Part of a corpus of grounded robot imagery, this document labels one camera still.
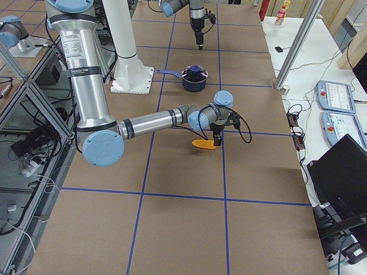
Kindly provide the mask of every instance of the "white power adapter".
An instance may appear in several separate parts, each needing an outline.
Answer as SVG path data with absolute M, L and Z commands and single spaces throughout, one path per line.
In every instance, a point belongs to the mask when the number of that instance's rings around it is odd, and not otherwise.
M 7 212 L 14 212 L 17 209 L 17 205 L 9 205 L 9 207 L 7 208 Z
M 31 160 L 27 167 L 21 170 L 21 174 L 26 178 L 30 177 L 41 166 L 37 162 Z

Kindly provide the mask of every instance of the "white table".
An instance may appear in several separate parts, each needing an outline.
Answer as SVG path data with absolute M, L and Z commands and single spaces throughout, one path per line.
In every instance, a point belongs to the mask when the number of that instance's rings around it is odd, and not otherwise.
M 282 26 L 274 24 L 275 17 L 265 17 L 263 21 L 263 29 L 266 35 L 267 45 L 271 54 L 273 67 L 278 74 L 284 63 L 289 49 L 285 49 L 283 53 L 278 53 L 275 50 L 276 46 L 287 48 L 292 45 L 295 35 L 302 23 L 302 18 L 286 18 Z M 329 31 L 321 19 L 317 19 L 310 30 L 292 68 L 297 68 L 303 64 L 322 63 L 319 65 L 303 66 L 289 72 L 284 85 L 291 87 L 289 93 L 283 96 L 284 108 L 288 110 L 290 105 L 301 104 L 303 109 L 309 107 L 308 102 L 304 99 L 304 95 L 313 90 L 320 79 L 335 81 L 339 83 L 351 84 L 355 91 L 353 96 L 355 100 L 367 101 L 367 94 L 363 90 L 358 80 L 354 79 L 354 73 L 351 70 L 340 70 L 337 61 L 341 56 L 338 46 L 335 44 Z M 314 92 L 308 94 L 312 100 L 312 108 L 310 111 L 300 114 L 298 123 L 306 131 L 306 158 L 304 164 L 312 160 L 319 159 L 327 150 L 331 148 L 330 143 L 326 139 L 321 120 L 323 110 L 318 104 Z M 367 104 L 356 104 L 357 116 L 361 122 L 364 132 L 367 132 Z M 317 204 L 314 190 L 311 184 L 307 185 L 309 198 L 313 205 Z M 337 260 L 328 263 L 328 266 L 333 266 Z M 329 270 L 330 274 L 337 274 L 337 268 Z M 359 262 L 356 265 L 341 264 L 341 273 L 343 275 L 367 274 L 367 260 Z

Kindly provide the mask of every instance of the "power strip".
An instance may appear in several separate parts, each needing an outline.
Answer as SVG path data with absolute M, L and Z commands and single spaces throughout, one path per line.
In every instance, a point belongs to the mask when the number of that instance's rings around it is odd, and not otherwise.
M 291 113 L 287 114 L 287 120 L 289 123 L 289 127 L 298 127 L 298 121 L 297 121 L 297 116 L 293 115 Z
M 292 138 L 293 138 L 294 146 L 297 151 L 306 149 L 306 147 L 304 146 L 303 140 L 301 140 L 298 135 L 294 133 L 292 135 Z

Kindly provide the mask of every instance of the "cardboard floor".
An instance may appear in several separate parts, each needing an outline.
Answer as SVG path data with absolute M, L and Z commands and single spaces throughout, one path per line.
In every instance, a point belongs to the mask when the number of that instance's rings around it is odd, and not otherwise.
M 4 1 L 7 9 L 14 2 Z M 202 65 L 206 88 L 190 93 L 179 79 L 155 73 L 149 95 L 106 87 L 110 110 L 123 120 L 202 106 L 225 89 L 252 143 L 228 128 L 223 146 L 205 151 L 191 145 L 192 133 L 173 128 L 126 141 L 123 159 L 111 167 L 91 166 L 77 154 L 27 274 L 328 274 L 282 99 L 271 88 L 258 10 L 207 8 L 217 24 L 203 51 L 187 8 L 165 18 L 143 1 L 132 21 L 146 66 Z M 241 130 L 248 139 L 244 124 Z

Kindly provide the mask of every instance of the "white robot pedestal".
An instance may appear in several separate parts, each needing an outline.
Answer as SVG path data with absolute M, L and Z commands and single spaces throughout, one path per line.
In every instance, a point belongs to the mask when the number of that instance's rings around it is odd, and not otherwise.
M 127 1 L 103 0 L 118 61 L 111 92 L 148 94 L 153 67 L 145 67 L 136 51 Z

